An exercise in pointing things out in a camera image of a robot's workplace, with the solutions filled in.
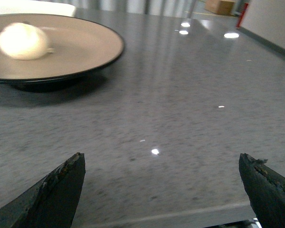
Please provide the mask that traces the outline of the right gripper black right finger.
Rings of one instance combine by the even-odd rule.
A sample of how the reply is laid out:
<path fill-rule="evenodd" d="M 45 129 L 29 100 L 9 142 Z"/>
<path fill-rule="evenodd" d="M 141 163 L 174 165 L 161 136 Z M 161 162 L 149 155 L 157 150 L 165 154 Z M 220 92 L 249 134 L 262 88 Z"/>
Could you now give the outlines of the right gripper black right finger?
<path fill-rule="evenodd" d="M 261 226 L 285 228 L 285 177 L 246 153 L 240 154 L 239 173 Z"/>

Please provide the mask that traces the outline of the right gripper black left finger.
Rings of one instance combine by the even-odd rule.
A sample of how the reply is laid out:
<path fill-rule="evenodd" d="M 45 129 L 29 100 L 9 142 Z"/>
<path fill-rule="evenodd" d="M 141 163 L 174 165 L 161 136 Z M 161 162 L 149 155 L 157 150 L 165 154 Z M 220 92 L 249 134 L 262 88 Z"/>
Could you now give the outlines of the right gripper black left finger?
<path fill-rule="evenodd" d="M 0 208 L 0 228 L 69 228 L 86 173 L 75 153 L 17 198 Z"/>

